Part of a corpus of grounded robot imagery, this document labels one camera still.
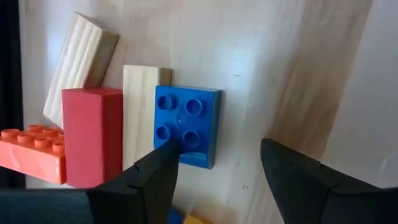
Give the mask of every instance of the blue lego brick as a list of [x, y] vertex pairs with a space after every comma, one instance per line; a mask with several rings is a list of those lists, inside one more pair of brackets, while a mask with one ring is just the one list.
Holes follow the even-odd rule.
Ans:
[[168, 224], [182, 224], [183, 216], [176, 209], [171, 208], [169, 211], [169, 220]]
[[157, 86], [154, 146], [180, 141], [180, 162], [212, 169], [215, 162], [221, 90]]

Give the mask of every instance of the red wooden block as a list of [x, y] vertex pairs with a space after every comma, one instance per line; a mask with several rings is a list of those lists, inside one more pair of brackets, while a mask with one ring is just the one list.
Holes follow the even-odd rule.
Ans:
[[67, 183], [95, 187], [122, 172], [123, 93], [110, 88], [62, 90]]

